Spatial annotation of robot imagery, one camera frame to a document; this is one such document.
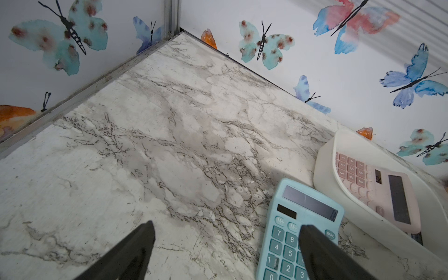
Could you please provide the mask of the pink calculator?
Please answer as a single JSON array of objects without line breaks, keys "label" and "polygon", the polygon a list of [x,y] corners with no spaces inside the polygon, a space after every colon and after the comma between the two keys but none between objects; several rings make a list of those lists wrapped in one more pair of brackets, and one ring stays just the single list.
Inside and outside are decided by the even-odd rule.
[{"label": "pink calculator", "polygon": [[336,152],[337,175],[368,208],[407,234],[421,232],[417,197],[409,177]]}]

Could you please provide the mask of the light blue calculator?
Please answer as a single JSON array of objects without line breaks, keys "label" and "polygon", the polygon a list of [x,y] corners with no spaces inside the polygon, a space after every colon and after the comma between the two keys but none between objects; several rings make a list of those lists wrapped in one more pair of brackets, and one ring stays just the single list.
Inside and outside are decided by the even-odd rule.
[{"label": "light blue calculator", "polygon": [[300,229],[313,225],[338,244],[338,232],[345,210],[317,190],[282,179],[269,203],[257,280],[308,280],[299,245]]}]

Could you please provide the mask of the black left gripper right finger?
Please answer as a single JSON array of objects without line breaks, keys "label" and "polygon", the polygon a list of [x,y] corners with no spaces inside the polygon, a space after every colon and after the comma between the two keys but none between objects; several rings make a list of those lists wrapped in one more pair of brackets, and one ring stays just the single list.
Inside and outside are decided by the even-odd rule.
[{"label": "black left gripper right finger", "polygon": [[313,225],[301,227],[299,247],[311,280],[375,279]]}]

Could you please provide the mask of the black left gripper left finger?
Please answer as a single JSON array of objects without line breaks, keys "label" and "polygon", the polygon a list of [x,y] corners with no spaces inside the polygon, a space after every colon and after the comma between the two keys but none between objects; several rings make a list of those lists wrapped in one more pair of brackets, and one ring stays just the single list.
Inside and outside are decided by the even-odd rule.
[{"label": "black left gripper left finger", "polygon": [[141,224],[77,280],[143,280],[156,241],[152,221]]}]

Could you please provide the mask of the black calculator with grey keys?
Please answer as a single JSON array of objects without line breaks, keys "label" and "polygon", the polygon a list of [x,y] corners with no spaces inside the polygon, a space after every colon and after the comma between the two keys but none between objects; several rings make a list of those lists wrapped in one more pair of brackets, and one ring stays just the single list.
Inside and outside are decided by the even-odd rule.
[{"label": "black calculator with grey keys", "polygon": [[409,233],[408,236],[410,236],[413,240],[415,240],[417,243],[419,243],[421,246],[423,246],[423,238],[422,233]]}]

